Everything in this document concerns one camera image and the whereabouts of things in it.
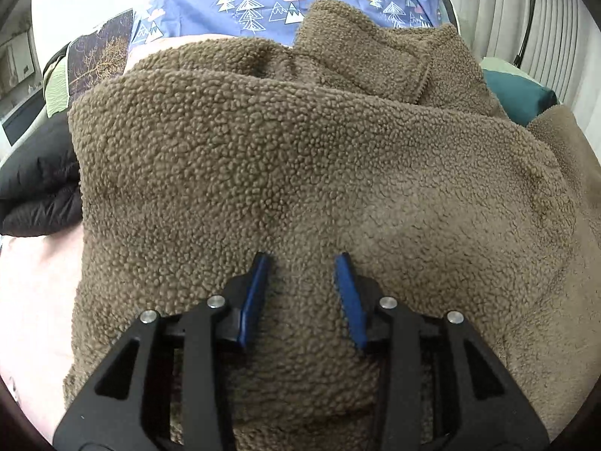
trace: teal pillow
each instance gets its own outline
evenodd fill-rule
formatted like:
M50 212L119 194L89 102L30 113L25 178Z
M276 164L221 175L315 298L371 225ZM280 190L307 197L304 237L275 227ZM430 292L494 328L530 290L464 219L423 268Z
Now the teal pillow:
M521 76L482 70L486 85L497 95L509 118L526 127L532 119L558 104L555 92Z

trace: sherpa texture fabric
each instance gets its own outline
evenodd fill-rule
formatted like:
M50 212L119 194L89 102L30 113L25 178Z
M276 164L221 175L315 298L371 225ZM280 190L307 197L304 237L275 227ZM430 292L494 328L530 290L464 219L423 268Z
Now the sherpa texture fabric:
M392 30L315 2L293 48L154 54L74 104L85 247L70 401L143 309L190 309L275 265L241 450L359 450L378 366L347 333L336 254L418 312L466 313L551 436L601 370L601 170L572 114L507 119L451 26Z

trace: blue patterned fabric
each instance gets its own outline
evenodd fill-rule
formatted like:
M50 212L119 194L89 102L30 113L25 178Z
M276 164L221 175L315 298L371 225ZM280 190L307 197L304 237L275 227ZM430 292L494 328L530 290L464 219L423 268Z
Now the blue patterned fabric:
M129 50L161 37L217 33L292 45L314 0L152 0L134 15ZM439 0L341 0L383 27L437 27Z

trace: black cable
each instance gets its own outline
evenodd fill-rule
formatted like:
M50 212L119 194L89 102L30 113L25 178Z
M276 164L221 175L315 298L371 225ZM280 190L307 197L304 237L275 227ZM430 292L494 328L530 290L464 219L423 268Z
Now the black cable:
M522 59L524 59L524 53L526 52L526 46L528 45L528 39L530 38L530 30L532 29L532 20L534 18L534 5L536 4L536 0L530 0L530 13L528 14L528 25L526 26L526 33L524 34L524 40L522 41L522 48L520 49L518 55L513 60L513 65L515 67L522 67Z

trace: folded blanket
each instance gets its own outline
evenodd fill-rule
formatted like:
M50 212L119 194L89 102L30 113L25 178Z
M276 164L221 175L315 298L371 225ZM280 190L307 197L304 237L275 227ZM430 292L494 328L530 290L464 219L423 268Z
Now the folded blanket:
M67 112L42 123L0 168L0 234L53 234L82 219Z
M601 370L601 170L572 114L509 121L451 26L376 27L318 0L286 48L154 54L73 106L85 245L67 400L143 309L274 267L242 450L355 450L378 367L349 339L336 254L422 313L466 313L555 435Z

